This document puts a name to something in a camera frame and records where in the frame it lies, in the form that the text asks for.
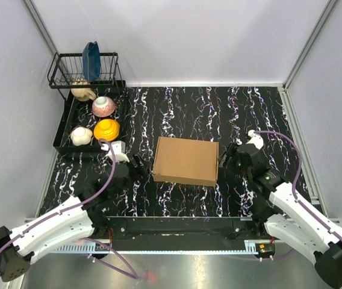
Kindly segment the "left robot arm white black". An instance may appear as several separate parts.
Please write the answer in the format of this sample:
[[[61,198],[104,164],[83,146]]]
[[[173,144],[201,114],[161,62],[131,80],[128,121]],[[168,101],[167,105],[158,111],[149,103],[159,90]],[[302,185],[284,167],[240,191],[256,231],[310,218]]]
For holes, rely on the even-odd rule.
[[[0,279],[10,282],[62,245],[112,232],[102,210],[139,179],[148,176],[145,162],[133,155],[117,161],[102,177],[86,182],[74,195],[19,227],[0,227]]]

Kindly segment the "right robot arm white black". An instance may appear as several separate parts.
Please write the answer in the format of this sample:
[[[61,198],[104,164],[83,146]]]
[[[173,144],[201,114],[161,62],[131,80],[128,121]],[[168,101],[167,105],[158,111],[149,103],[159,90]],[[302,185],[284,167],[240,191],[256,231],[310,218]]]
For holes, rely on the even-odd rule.
[[[287,243],[304,256],[332,288],[342,287],[342,227],[329,220],[301,194],[283,173],[271,167],[262,145],[231,143],[219,166],[247,179],[256,193],[252,232]]]

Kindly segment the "brown cardboard box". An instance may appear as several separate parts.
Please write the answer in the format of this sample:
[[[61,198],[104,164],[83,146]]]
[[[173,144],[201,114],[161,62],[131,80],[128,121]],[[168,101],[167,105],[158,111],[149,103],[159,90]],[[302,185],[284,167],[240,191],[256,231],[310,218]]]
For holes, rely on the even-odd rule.
[[[219,143],[159,137],[152,176],[155,182],[213,187],[217,184]]]

